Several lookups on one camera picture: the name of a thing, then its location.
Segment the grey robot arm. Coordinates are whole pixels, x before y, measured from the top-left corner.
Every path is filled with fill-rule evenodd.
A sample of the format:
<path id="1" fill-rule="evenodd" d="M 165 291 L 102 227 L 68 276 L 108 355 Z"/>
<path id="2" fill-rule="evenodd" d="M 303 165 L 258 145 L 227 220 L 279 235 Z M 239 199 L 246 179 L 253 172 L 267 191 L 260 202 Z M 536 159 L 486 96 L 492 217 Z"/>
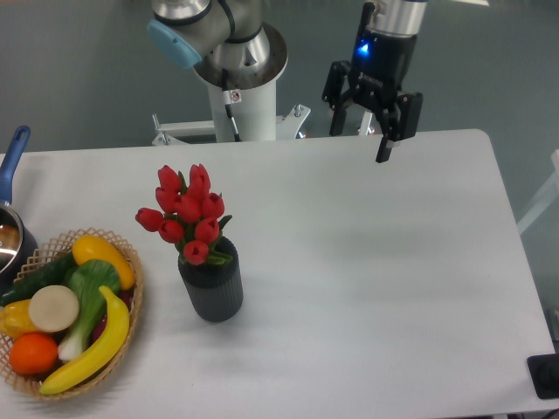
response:
<path id="1" fill-rule="evenodd" d="M 426 4 L 368 1 L 362 7 L 350 60 L 335 61 L 322 92 L 339 135 L 348 108 L 361 106 L 360 128 L 378 123 L 379 162 L 417 132 L 421 93 L 402 88 Z M 262 19 L 259 1 L 155 1 L 148 34 L 161 53 L 206 84 L 216 139 L 220 142 L 293 139 L 310 111 L 295 106 L 276 113 L 276 82 L 286 68 L 286 42 Z"/>

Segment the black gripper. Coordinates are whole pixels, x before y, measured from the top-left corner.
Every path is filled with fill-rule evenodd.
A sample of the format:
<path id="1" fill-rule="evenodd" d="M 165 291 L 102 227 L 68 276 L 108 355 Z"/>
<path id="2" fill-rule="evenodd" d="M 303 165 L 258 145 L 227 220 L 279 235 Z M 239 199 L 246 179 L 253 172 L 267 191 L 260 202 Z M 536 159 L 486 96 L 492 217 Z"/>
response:
<path id="1" fill-rule="evenodd" d="M 392 149 L 412 138 L 418 129 L 423 106 L 422 93 L 405 93 L 402 83 L 411 63 L 418 37 L 396 36 L 364 29 L 358 33 L 351 64 L 347 60 L 331 64 L 322 100 L 333 112 L 329 134 L 342 134 L 347 109 L 352 104 L 387 109 L 382 114 L 383 137 L 376 162 L 389 160 Z"/>

